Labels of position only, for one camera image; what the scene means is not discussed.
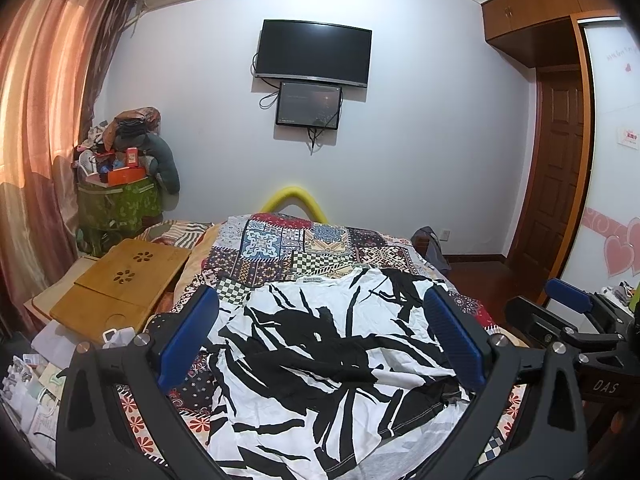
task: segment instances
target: pillow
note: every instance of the pillow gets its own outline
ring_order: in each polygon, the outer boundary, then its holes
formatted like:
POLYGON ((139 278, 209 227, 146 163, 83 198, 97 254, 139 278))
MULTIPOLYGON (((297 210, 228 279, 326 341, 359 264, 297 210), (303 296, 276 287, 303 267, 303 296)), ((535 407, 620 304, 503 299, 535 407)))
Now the pillow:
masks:
POLYGON ((213 243, 218 238, 221 224, 216 224, 204 233, 199 243, 191 250, 191 256, 184 266, 184 270, 175 285, 174 289, 174 305, 178 303, 184 289, 189 285, 196 274, 202 272, 202 261, 209 256, 213 243))

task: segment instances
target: gray bag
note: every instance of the gray bag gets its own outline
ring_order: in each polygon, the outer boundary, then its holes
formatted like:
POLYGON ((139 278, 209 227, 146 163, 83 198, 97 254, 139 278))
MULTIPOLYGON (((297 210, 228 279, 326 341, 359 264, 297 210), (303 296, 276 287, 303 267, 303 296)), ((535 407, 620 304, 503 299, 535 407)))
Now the gray bag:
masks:
POLYGON ((430 227, 418 229, 411 237, 411 244, 420 256, 438 269, 444 276, 451 270, 451 265, 442 255, 442 247, 436 233, 430 227))

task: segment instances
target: monitor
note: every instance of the monitor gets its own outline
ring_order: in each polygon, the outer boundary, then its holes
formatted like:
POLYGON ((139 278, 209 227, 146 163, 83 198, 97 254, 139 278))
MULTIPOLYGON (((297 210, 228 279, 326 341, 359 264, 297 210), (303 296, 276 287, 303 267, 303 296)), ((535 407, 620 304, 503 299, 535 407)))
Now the monitor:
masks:
POLYGON ((276 124, 337 130, 342 88, 313 83, 280 83, 276 124))
POLYGON ((366 87, 371 34, 343 25, 264 20, 255 75, 366 87))

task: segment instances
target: yellow foam noodle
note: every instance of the yellow foam noodle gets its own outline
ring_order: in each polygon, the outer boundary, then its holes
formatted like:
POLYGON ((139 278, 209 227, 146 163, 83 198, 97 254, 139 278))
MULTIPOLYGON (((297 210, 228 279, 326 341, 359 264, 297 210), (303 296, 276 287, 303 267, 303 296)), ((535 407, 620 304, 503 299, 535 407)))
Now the yellow foam noodle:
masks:
POLYGON ((326 219, 326 216, 320 209, 318 202, 309 195, 308 191, 302 189, 298 186, 289 186, 284 187, 279 190, 275 195, 273 195, 269 201, 263 206, 260 210, 261 213, 271 213, 273 212, 282 202, 284 202, 287 198, 297 198, 302 202, 313 217, 312 220, 314 222, 318 222, 321 224, 328 224, 329 221, 326 219))

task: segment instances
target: flowered bedsheet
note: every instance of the flowered bedsheet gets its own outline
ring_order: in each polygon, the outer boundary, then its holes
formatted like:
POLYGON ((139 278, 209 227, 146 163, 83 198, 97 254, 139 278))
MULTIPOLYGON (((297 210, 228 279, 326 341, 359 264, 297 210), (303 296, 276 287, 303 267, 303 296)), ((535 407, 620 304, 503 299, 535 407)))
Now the flowered bedsheet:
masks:
MULTIPOLYGON (((254 288, 265 283, 293 281, 301 277, 341 278, 356 268, 391 267, 422 275, 435 283, 454 286, 423 260, 411 242, 376 231, 319 224, 282 214, 260 213, 231 217, 221 227, 209 256, 172 312, 179 312, 201 285, 214 287, 222 301, 242 304, 254 288)), ((451 293, 465 312, 472 314, 488 333, 500 332, 484 307, 476 300, 451 293)), ((185 383, 169 395, 196 439, 206 448, 209 433, 215 430, 216 414, 211 413, 217 395, 211 374, 204 365, 209 352, 203 348, 194 361, 185 383)), ((120 399, 140 451, 156 463, 168 466, 148 432, 135 400, 126 386, 119 387, 120 399)), ((479 463, 495 458, 511 430, 523 386, 514 387, 508 407, 488 442, 479 463)))

